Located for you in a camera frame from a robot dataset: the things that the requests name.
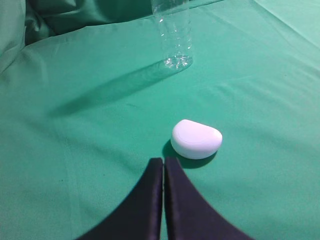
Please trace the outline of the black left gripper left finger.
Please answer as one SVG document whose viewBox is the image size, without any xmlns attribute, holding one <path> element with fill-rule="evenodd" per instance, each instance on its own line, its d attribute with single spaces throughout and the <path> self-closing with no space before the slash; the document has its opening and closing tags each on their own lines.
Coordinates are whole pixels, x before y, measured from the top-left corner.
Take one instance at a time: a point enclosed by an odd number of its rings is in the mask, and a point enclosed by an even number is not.
<svg viewBox="0 0 320 240">
<path fill-rule="evenodd" d="M 80 240 L 159 240 L 163 207 L 163 160 L 152 158 L 131 192 Z"/>
</svg>

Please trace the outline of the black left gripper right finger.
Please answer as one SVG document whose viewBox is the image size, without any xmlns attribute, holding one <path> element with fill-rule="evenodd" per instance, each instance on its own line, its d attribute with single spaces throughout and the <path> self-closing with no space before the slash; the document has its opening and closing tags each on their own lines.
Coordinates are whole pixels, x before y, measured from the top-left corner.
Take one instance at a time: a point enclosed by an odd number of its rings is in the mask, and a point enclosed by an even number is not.
<svg viewBox="0 0 320 240">
<path fill-rule="evenodd" d="M 202 197 L 179 160 L 164 162 L 164 209 L 169 240 L 251 240 Z"/>
</svg>

